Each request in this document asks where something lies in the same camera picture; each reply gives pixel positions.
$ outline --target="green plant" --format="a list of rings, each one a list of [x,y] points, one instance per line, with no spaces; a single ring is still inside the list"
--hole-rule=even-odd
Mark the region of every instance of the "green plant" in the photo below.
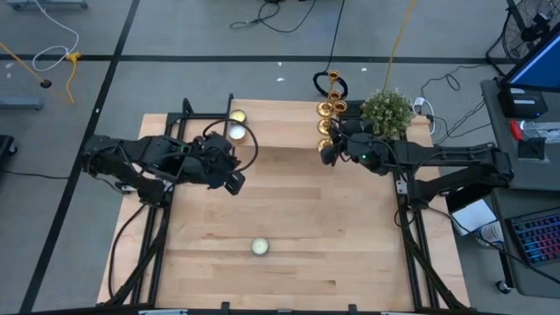
[[[361,104],[362,118],[374,125],[379,137],[398,139],[412,123],[410,100],[397,90],[377,91]]]

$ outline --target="wooden table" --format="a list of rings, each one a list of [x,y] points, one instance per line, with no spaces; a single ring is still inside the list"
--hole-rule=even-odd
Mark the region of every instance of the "wooden table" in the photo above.
[[[244,109],[260,145],[258,159],[244,172],[238,196],[203,185],[176,188],[156,307],[233,309],[412,311],[393,177],[380,177],[354,163],[320,162],[316,102],[233,100]],[[166,115],[145,115],[140,137],[161,135]],[[191,141],[210,121],[188,121]],[[431,145],[428,121],[415,118],[409,141]],[[246,141],[236,154],[253,154]],[[422,168],[418,179],[439,176]],[[445,200],[432,206],[446,211]],[[123,199],[116,225],[139,208]],[[136,266],[147,211],[124,231],[115,255],[114,288]],[[452,226],[436,213],[423,214],[432,264],[459,301],[468,305]],[[265,257],[252,255],[256,237],[270,241]],[[151,271],[146,272],[143,297]],[[418,267],[419,280],[424,273]],[[99,301],[106,301],[107,270]],[[428,305],[427,294],[423,304]]]

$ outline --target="concrete floor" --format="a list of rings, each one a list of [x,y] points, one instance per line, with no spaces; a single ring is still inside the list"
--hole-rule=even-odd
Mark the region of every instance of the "concrete floor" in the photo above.
[[[228,29],[234,21],[255,18],[261,2],[141,0],[123,54],[328,55],[340,0],[318,0],[302,27],[291,34],[275,33],[262,25]],[[132,0],[90,0],[88,10],[49,12],[81,35],[81,53],[110,55],[131,4]],[[270,22],[289,28],[309,4],[288,0]],[[389,56],[407,5],[407,0],[347,1],[335,55]],[[499,0],[423,0],[413,11],[397,56],[481,58],[500,33],[505,8],[505,1]],[[2,3],[0,40],[16,53],[33,55],[47,46],[71,46],[74,39],[39,12],[15,12]],[[80,62],[72,85],[76,99],[73,106],[52,90],[41,89],[21,66],[0,61],[0,95],[33,95],[45,101],[45,108],[39,112],[0,112],[0,134],[16,137],[19,147],[8,165],[10,169],[54,176],[69,174],[109,67],[109,59],[105,60]],[[342,72],[350,87],[349,99],[363,99],[382,86],[386,66],[333,63],[331,69]],[[398,63],[393,67],[390,86],[415,98],[429,78],[442,76],[456,66]],[[184,97],[189,98],[195,110],[206,112],[223,111],[229,93],[238,98],[316,101],[320,97],[312,85],[312,75],[324,67],[323,62],[279,65],[274,60],[123,61],[117,66],[95,133],[134,138],[144,113],[177,111]],[[63,93],[71,70],[71,65],[63,63],[44,75],[53,82],[53,88]],[[481,100],[479,82],[494,76],[490,66],[462,69],[456,75],[461,91],[454,92],[439,81],[425,89],[426,96],[437,116],[454,123]],[[458,133],[485,123],[487,113],[481,110]],[[434,140],[442,135],[437,132]],[[469,145],[493,139],[492,130],[485,128],[445,144]],[[65,180],[2,176],[0,313],[19,310],[65,184]],[[120,204],[121,196],[106,185],[87,175],[80,176],[34,311],[95,304]],[[458,249],[471,304],[479,310],[553,313],[560,307],[556,300],[522,297],[516,292],[501,295],[493,285],[503,277],[497,253],[469,239],[459,239]]]

